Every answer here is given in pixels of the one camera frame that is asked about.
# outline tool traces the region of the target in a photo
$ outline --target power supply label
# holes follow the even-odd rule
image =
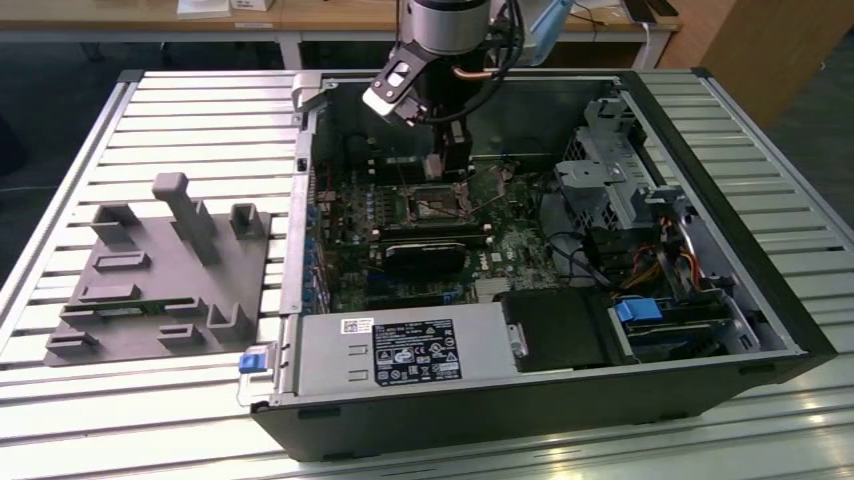
[[[461,378],[452,319],[374,325],[374,379],[381,387]]]

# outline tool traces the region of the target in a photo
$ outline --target floor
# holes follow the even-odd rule
[[[318,66],[326,67],[325,59],[334,50],[314,47],[305,53],[317,56]],[[382,61],[385,53],[374,50],[358,52],[354,58],[365,59],[370,53],[370,58]],[[281,68],[276,45],[175,44],[165,58],[155,44],[105,44],[101,53],[103,59],[91,62],[77,44],[0,44],[0,115],[30,153],[26,166],[0,177],[0,279],[15,265],[122,70]],[[769,131],[854,225],[852,111],[854,35],[844,40],[808,91]]]

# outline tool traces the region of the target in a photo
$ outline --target circuit board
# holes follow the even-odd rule
[[[332,311],[477,303],[501,291],[560,284],[534,217],[530,174],[517,177],[492,161],[476,162],[474,170],[456,184],[376,185],[354,174],[336,191],[320,192]],[[453,273],[401,277],[380,261],[376,234],[384,225],[480,225],[489,239],[466,248],[465,263]]]

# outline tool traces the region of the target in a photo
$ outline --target barcode sticker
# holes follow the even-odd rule
[[[342,320],[342,334],[372,333],[373,318],[346,318]]]

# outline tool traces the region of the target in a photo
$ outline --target warning symbol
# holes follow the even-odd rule
[[[377,351],[377,363],[380,365],[386,365],[392,363],[392,350]]]

